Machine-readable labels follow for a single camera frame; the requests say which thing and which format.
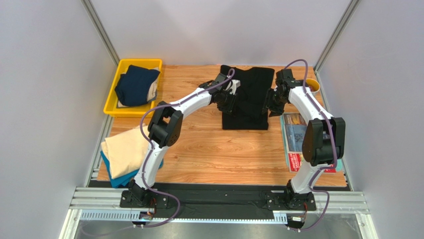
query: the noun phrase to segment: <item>wooden table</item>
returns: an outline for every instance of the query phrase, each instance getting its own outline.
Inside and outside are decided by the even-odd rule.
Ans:
[[[249,69],[251,66],[237,66]],[[219,65],[163,66],[158,99],[172,102],[193,92],[199,84],[215,79]],[[279,71],[283,67],[270,67]],[[302,79],[304,67],[291,67],[296,79]],[[312,67],[308,78],[315,79]],[[321,95],[316,95],[322,104]],[[286,112],[298,112],[287,104]],[[138,118],[115,118],[110,135],[139,125]],[[165,162],[156,176],[157,182],[219,183],[250,185],[286,185],[290,173],[285,160],[280,118],[268,118],[268,130],[222,130],[221,112],[215,104],[204,107],[183,122],[181,136],[165,155]],[[109,181],[102,163],[97,177]],[[346,186],[343,172],[324,174],[318,186]]]

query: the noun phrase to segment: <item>black mounting plate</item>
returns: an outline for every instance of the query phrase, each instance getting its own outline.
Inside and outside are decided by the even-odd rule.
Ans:
[[[284,198],[286,198],[286,191],[281,193],[267,193],[266,194],[266,204],[268,210],[290,210],[290,211],[304,211],[305,207],[301,204],[298,208],[288,208],[284,205]],[[315,204],[315,198],[312,194],[312,198],[309,201],[306,201],[306,205],[308,207],[308,211],[316,211],[317,206]]]
[[[156,200],[156,208],[167,208],[168,207],[168,196],[160,195],[158,193],[149,191],[146,193],[146,197],[154,198]],[[121,208],[149,208],[150,205],[142,205],[142,202],[137,200],[130,191],[126,190],[122,192],[121,202],[119,206]]]

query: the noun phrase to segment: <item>yellow bin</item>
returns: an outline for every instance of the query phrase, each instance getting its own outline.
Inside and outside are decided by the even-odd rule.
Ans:
[[[119,62],[118,68],[115,73],[115,78],[112,82],[112,87],[109,91],[109,96],[107,97],[105,108],[103,112],[112,117],[138,117],[141,118],[143,115],[151,108],[156,106],[156,101],[152,101],[149,104],[137,107],[125,107],[125,108],[117,108],[118,104],[118,96],[115,92],[115,87],[118,84],[120,76],[124,73],[130,65],[144,67],[147,69],[153,69],[155,67],[159,67],[159,78],[162,76],[162,60],[161,59],[122,59]]]

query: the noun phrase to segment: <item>folded black cloth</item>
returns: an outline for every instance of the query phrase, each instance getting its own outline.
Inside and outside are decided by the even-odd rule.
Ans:
[[[222,65],[221,73],[227,75],[230,66]],[[235,69],[233,79],[240,81],[233,115],[222,114],[222,129],[268,129],[268,114],[262,113],[266,93],[274,79],[274,69],[252,67]]]
[[[141,106],[147,104],[150,86],[158,78],[158,70],[130,65],[125,74],[121,74],[115,87],[116,95],[124,106]]]

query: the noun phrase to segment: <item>white wall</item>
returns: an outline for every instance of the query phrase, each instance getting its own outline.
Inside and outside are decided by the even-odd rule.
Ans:
[[[0,238],[55,239],[115,66],[80,1],[0,5]]]
[[[379,237],[424,234],[424,2],[362,1],[320,77]]]
[[[119,57],[316,63],[349,0],[92,0]]]

